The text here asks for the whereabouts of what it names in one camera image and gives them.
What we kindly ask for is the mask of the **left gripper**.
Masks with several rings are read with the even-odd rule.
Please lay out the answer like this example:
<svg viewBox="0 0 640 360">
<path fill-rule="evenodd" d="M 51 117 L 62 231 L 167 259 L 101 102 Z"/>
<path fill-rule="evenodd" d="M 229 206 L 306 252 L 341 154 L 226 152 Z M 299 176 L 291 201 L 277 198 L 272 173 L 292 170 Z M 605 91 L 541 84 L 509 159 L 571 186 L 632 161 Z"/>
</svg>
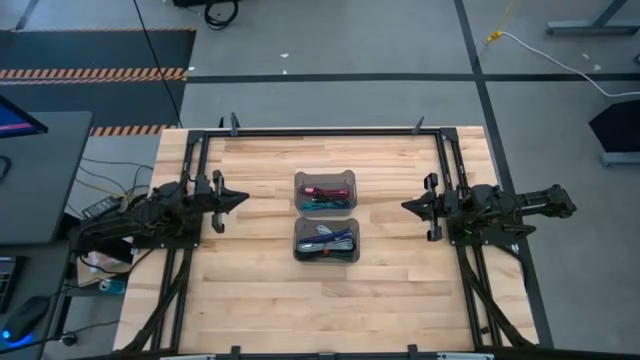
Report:
<svg viewBox="0 0 640 360">
<path fill-rule="evenodd" d="M 213 213 L 211 222 L 215 232 L 223 233 L 225 231 L 225 225 L 223 224 L 222 213 L 230 213 L 245 202 L 249 198 L 249 194 L 224 187 L 223 197 L 226 200 L 223 201 L 222 207 L 222 187 L 224 185 L 224 179 L 219 170 L 214 170 L 212 176 L 213 184 L 210 184 L 209 179 L 204 174 L 195 177 L 193 196 L 197 208 L 201 212 Z"/>
</svg>

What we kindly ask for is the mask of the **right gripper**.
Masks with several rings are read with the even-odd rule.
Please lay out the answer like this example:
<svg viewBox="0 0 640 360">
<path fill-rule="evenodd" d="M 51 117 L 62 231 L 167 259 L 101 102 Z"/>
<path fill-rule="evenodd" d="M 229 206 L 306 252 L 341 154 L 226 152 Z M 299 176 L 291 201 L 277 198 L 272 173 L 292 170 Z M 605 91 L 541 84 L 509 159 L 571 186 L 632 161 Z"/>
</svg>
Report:
<svg viewBox="0 0 640 360">
<path fill-rule="evenodd" d="M 438 194 L 438 175 L 430 173 L 424 180 L 426 192 L 419 198 L 401 203 L 401 206 L 419 217 L 422 221 L 430 221 L 431 227 L 427 231 L 428 241 L 438 241 L 442 238 L 442 227 L 439 225 L 440 218 L 452 216 L 458 208 L 457 192 L 445 190 Z"/>
</svg>

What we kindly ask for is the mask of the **smoky translucent plastic bin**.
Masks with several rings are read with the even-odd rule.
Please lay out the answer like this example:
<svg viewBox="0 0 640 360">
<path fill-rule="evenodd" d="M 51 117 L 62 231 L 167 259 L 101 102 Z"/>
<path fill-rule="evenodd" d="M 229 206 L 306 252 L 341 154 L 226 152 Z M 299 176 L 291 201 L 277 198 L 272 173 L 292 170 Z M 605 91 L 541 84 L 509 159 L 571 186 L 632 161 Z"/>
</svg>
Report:
<svg viewBox="0 0 640 360">
<path fill-rule="evenodd" d="M 355 173 L 345 170 L 334 174 L 297 172 L 294 180 L 294 205 L 308 218 L 346 217 L 357 206 Z"/>
<path fill-rule="evenodd" d="M 299 262 L 354 264 L 360 250 L 360 227 L 354 218 L 298 218 L 295 222 L 293 256 Z"/>
</svg>

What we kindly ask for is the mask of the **black desk crossbeam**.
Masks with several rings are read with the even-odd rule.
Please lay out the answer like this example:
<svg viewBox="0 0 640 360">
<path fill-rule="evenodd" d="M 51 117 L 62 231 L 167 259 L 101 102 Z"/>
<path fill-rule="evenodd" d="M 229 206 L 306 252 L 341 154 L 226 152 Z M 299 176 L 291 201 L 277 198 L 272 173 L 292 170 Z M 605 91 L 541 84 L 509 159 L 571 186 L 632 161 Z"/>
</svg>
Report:
<svg viewBox="0 0 640 360">
<path fill-rule="evenodd" d="M 131 264 L 132 245 L 121 238 L 97 239 L 79 237 L 71 240 L 71 249 L 78 256 L 98 252 L 120 262 Z"/>
</svg>

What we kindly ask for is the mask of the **tan cardboard box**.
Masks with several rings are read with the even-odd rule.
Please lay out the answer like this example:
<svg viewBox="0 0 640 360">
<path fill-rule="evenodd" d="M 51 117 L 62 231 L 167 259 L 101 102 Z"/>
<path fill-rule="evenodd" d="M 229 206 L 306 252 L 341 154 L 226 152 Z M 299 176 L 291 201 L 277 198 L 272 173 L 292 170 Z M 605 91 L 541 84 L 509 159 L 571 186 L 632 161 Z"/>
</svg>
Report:
<svg viewBox="0 0 640 360">
<path fill-rule="evenodd" d="M 103 280 L 123 276 L 130 271 L 132 265 L 113 259 L 99 252 L 90 252 L 86 256 L 76 258 L 77 285 L 86 287 L 97 285 Z"/>
</svg>

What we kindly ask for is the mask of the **black hazard striped floor mat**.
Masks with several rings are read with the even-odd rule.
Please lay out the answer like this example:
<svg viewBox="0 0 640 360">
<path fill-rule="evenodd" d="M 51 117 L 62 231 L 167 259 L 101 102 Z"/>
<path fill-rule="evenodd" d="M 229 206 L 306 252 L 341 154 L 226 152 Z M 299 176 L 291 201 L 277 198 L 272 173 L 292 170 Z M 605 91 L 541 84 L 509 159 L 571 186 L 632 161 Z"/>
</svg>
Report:
<svg viewBox="0 0 640 360">
<path fill-rule="evenodd" d="M 89 111 L 94 136 L 180 124 L 193 28 L 0 31 L 0 95 L 27 112 Z"/>
</svg>

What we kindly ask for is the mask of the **black floor equipment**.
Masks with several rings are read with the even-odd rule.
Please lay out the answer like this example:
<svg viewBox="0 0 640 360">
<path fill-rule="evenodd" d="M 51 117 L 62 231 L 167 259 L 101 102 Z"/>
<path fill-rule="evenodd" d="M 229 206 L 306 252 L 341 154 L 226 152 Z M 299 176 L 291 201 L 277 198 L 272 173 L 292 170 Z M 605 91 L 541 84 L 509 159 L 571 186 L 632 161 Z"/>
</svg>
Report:
<svg viewBox="0 0 640 360">
<path fill-rule="evenodd" d="M 224 3 L 224 2 L 233 2 L 233 1 L 240 1 L 240 0 L 171 0 L 174 6 L 181 7 L 181 8 L 207 5 L 212 2 Z"/>
</svg>

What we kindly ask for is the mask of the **dark grey desk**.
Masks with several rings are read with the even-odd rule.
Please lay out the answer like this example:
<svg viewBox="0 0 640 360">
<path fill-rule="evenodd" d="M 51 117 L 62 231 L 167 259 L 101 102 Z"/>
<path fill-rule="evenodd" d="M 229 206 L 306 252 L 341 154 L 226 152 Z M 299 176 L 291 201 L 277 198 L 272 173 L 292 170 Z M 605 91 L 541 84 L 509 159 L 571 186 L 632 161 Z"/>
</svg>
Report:
<svg viewBox="0 0 640 360">
<path fill-rule="evenodd" d="M 0 314 L 0 332 L 9 317 L 29 298 L 34 296 L 50 297 L 60 290 L 67 274 L 69 247 L 67 242 L 51 242 L 45 245 L 4 246 L 0 247 L 1 256 L 26 257 L 19 271 L 8 308 Z M 48 312 L 31 332 L 32 341 L 40 341 L 53 334 L 57 307 L 57 298 L 50 300 Z M 19 351 L 0 354 L 0 360 L 40 360 L 44 344 L 35 345 Z"/>
</svg>

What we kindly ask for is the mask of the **grey stand foot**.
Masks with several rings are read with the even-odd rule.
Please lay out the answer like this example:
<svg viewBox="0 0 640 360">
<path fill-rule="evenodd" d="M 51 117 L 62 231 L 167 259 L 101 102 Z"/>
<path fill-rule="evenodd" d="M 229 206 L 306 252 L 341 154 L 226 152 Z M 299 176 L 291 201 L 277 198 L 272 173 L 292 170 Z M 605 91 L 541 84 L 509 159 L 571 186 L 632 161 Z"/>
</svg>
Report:
<svg viewBox="0 0 640 360">
<path fill-rule="evenodd" d="M 640 165 L 640 151 L 603 152 L 600 161 L 604 167 L 615 165 Z"/>
</svg>

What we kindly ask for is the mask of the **black box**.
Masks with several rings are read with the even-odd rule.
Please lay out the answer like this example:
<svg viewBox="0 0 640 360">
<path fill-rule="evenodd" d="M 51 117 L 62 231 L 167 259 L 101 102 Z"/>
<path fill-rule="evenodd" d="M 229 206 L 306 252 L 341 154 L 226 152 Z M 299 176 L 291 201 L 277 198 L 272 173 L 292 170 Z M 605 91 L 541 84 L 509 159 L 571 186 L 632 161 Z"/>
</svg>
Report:
<svg viewBox="0 0 640 360">
<path fill-rule="evenodd" d="M 610 105 L 589 126 L 605 152 L 640 152 L 640 100 Z"/>
</svg>

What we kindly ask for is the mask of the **monitor with blue screen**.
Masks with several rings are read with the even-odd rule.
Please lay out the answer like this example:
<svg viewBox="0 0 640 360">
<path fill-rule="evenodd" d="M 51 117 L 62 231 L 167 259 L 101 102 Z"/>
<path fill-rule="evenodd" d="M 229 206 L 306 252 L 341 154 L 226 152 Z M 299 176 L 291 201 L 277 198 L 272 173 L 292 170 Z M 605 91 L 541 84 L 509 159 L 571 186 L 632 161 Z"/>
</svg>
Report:
<svg viewBox="0 0 640 360">
<path fill-rule="evenodd" d="M 0 138 L 45 134 L 48 127 L 0 95 Z"/>
</svg>

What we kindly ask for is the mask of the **black computer mouse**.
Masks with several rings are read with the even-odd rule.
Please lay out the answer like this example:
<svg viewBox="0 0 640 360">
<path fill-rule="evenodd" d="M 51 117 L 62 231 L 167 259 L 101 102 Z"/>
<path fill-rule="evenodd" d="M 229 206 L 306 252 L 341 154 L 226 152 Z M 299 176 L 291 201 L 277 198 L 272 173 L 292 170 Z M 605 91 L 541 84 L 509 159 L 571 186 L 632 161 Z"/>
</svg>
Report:
<svg viewBox="0 0 640 360">
<path fill-rule="evenodd" d="M 34 296 L 25 301 L 9 317 L 0 332 L 0 338 L 9 346 L 23 345 L 32 338 L 32 332 L 49 310 L 50 300 Z"/>
</svg>

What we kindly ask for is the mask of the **black keyboard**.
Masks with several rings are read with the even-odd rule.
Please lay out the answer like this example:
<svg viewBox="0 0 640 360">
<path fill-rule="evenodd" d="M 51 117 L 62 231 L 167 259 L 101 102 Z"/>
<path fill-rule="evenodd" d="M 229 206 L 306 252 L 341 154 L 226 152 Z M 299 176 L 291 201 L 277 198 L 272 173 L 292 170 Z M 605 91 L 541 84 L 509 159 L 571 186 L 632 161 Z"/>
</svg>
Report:
<svg viewBox="0 0 640 360">
<path fill-rule="evenodd" d="M 0 256 L 0 314 L 9 308 L 25 262 L 24 256 Z"/>
</svg>

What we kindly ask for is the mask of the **grey table leg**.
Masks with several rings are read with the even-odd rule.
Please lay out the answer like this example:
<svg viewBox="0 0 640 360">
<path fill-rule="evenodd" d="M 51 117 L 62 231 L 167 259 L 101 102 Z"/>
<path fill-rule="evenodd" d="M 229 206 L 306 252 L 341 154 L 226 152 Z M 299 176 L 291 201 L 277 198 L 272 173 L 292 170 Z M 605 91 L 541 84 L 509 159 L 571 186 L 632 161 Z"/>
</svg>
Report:
<svg viewBox="0 0 640 360">
<path fill-rule="evenodd" d="M 621 33 L 634 35 L 640 31 L 638 21 L 613 21 L 612 18 L 622 9 L 628 0 L 611 0 L 600 13 L 592 19 L 551 21 L 547 23 L 545 32 L 549 35 L 558 33 L 596 34 Z"/>
</svg>

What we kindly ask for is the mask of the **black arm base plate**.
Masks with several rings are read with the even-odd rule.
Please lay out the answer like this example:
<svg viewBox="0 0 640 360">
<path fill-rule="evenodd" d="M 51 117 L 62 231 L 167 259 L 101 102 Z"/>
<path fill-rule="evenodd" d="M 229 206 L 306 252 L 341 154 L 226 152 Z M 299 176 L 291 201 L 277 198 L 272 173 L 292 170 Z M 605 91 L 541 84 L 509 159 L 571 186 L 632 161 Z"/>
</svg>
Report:
<svg viewBox="0 0 640 360">
<path fill-rule="evenodd" d="M 199 235 L 153 234 L 133 237 L 132 245 L 136 249 L 194 249 L 200 245 Z"/>
<path fill-rule="evenodd" d="M 536 230 L 533 225 L 511 223 L 484 223 L 463 225 L 447 221 L 449 240 L 455 246 L 513 245 Z"/>
</svg>

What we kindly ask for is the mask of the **black aluminium table frame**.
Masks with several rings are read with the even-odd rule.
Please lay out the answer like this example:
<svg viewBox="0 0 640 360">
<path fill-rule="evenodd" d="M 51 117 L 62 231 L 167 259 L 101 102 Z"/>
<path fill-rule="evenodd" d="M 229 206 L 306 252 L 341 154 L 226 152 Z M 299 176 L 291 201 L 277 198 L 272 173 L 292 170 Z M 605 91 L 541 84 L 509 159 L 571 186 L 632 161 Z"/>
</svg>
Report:
<svg viewBox="0 0 640 360">
<path fill-rule="evenodd" d="M 294 178 L 355 173 L 361 253 L 352 265 L 302 264 L 293 256 Z M 162 133 L 151 182 L 220 171 L 248 199 L 202 226 L 187 290 L 168 309 L 161 342 L 183 354 L 283 360 L 432 358 L 489 343 L 486 314 L 467 313 L 457 253 L 430 242 L 403 208 L 435 172 L 470 183 L 496 180 L 479 127 L 212 129 L 191 141 Z"/>
</svg>

